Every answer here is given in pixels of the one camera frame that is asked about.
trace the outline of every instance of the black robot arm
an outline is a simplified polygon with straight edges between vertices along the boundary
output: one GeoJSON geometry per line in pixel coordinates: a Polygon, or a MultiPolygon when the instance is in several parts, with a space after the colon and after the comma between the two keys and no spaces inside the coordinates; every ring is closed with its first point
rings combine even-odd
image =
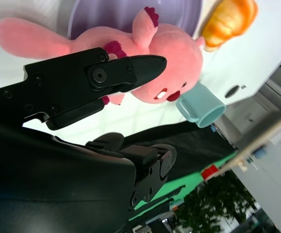
{"type": "Polygon", "coordinates": [[[0,88],[0,232],[114,233],[152,199],[176,160],[173,147],[120,150],[117,133],[81,146],[22,124],[37,118],[63,128],[165,67],[163,57],[109,61],[96,48],[27,65],[23,82],[0,88]]]}

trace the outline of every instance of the orange object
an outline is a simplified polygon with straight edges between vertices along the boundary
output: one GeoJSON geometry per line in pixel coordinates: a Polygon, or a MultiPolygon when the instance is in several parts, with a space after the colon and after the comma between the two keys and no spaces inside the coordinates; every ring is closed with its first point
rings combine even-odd
{"type": "Polygon", "coordinates": [[[222,0],[203,28],[205,50],[215,51],[231,38],[245,33],[257,13],[254,0],[222,0]]]}

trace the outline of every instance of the plush toy mouth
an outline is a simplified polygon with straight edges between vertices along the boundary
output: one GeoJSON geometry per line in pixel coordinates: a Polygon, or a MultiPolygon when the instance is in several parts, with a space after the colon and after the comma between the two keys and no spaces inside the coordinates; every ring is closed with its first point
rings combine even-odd
{"type": "Polygon", "coordinates": [[[179,98],[179,96],[180,96],[180,91],[176,91],[174,94],[170,95],[170,96],[167,98],[167,100],[168,100],[169,102],[172,102],[172,101],[177,100],[177,99],[179,98]]]}
{"type": "Polygon", "coordinates": [[[160,100],[163,98],[163,96],[167,93],[167,88],[164,88],[156,97],[154,97],[155,100],[160,100]]]}

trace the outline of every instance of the black screw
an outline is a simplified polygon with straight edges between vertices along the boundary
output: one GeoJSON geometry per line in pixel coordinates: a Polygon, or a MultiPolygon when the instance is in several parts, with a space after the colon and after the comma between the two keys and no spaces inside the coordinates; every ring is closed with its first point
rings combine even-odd
{"type": "Polygon", "coordinates": [[[52,114],[57,114],[57,113],[59,113],[59,107],[58,107],[58,105],[55,104],[55,103],[51,104],[51,105],[49,106],[49,111],[50,111],[50,113],[52,113],[52,114]]]}
{"type": "Polygon", "coordinates": [[[137,194],[136,194],[136,192],[134,192],[132,195],[132,200],[131,200],[131,205],[133,207],[136,205],[136,201],[137,201],[137,194]]]}
{"type": "Polygon", "coordinates": [[[6,99],[11,99],[13,97],[13,94],[11,91],[4,91],[3,93],[3,97],[5,97],[6,99]]]}
{"type": "Polygon", "coordinates": [[[30,103],[25,104],[25,110],[31,112],[33,110],[33,105],[30,103]]]}
{"type": "Polygon", "coordinates": [[[107,79],[107,74],[103,69],[97,68],[93,70],[93,79],[98,83],[104,83],[107,79]]]}
{"type": "Polygon", "coordinates": [[[129,74],[132,74],[132,73],[133,73],[133,69],[132,69],[131,67],[127,67],[127,72],[128,72],[129,74]]]}
{"type": "Polygon", "coordinates": [[[98,60],[101,62],[106,61],[106,55],[103,53],[98,54],[98,60]]]}
{"type": "Polygon", "coordinates": [[[35,75],[35,80],[34,80],[34,82],[36,83],[36,84],[41,84],[41,83],[43,83],[43,81],[44,81],[44,78],[43,78],[43,76],[41,75],[41,74],[36,74],[35,75]]]}

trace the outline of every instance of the stuffed axolotl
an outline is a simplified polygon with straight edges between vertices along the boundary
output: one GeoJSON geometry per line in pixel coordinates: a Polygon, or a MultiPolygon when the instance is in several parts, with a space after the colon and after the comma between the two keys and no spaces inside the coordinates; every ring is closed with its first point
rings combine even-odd
{"type": "MultiPolygon", "coordinates": [[[[95,27],[75,40],[23,19],[4,18],[0,21],[0,46],[10,54],[34,59],[49,59],[96,47],[104,48],[110,59],[160,55],[167,59],[165,71],[131,93],[146,103],[174,101],[198,81],[205,41],[202,37],[193,40],[174,25],[159,24],[158,18],[154,8],[146,7],[134,19],[132,33],[95,27]]],[[[109,96],[114,104],[120,104],[123,98],[124,94],[109,96]]]]}

